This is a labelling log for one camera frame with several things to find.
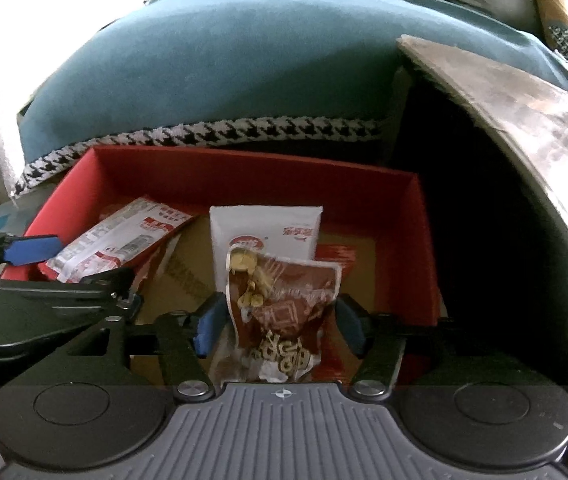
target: snack package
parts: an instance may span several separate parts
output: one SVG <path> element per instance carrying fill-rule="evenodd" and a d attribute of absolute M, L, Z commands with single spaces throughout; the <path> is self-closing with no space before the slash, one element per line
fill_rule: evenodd
<path fill-rule="evenodd" d="M 226 286 L 226 255 L 233 245 L 298 260 L 312 260 L 321 207 L 239 205 L 210 208 L 215 287 Z"/>
<path fill-rule="evenodd" d="M 133 265 L 150 256 L 192 216 L 148 198 L 138 198 L 71 242 L 40 270 L 62 283 Z"/>
<path fill-rule="evenodd" d="M 299 381 L 321 360 L 320 328 L 339 293 L 341 267 L 233 246 L 226 269 L 242 379 Z"/>

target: blue fabric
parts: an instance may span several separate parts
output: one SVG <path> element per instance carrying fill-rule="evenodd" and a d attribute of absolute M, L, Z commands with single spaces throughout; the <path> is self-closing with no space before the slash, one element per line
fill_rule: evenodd
<path fill-rule="evenodd" d="M 568 91 L 532 35 L 437 0 L 154 0 L 98 32 L 40 88 L 26 160 L 141 128 L 260 116 L 382 118 L 410 34 Z"/>

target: gray ridged plate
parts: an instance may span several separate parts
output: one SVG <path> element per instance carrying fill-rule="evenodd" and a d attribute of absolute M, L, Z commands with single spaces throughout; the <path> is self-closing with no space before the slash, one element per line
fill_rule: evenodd
<path fill-rule="evenodd" d="M 9 465 L 1 480 L 566 480 L 553 466 L 486 475 L 412 444 L 383 406 L 336 384 L 230 384 L 178 408 L 163 433 L 111 466 L 61 473 Z"/>

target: red oval logo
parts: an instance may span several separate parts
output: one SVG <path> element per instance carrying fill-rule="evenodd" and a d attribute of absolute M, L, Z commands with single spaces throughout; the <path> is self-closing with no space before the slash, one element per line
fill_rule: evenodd
<path fill-rule="evenodd" d="M 253 249 L 259 251 L 264 248 L 264 242 L 262 242 L 256 236 L 250 235 L 241 235 L 237 238 L 233 238 L 231 240 L 230 245 L 239 245 L 241 247 L 245 247 L 246 249 Z"/>

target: logo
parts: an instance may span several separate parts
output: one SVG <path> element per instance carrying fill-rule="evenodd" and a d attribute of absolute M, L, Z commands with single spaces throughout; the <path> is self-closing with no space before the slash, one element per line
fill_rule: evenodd
<path fill-rule="evenodd" d="M 259 251 L 260 249 L 264 248 L 264 242 L 262 242 L 256 236 L 250 236 L 250 235 L 241 235 L 233 238 L 231 240 L 230 246 L 233 245 L 239 245 L 241 247 L 244 247 L 245 249 L 253 249 L 256 251 Z"/>
<path fill-rule="evenodd" d="M 288 399 L 288 397 L 294 395 L 294 393 L 291 392 L 290 390 L 282 388 L 281 390 L 277 390 L 273 395 L 278 396 L 280 399 Z"/>

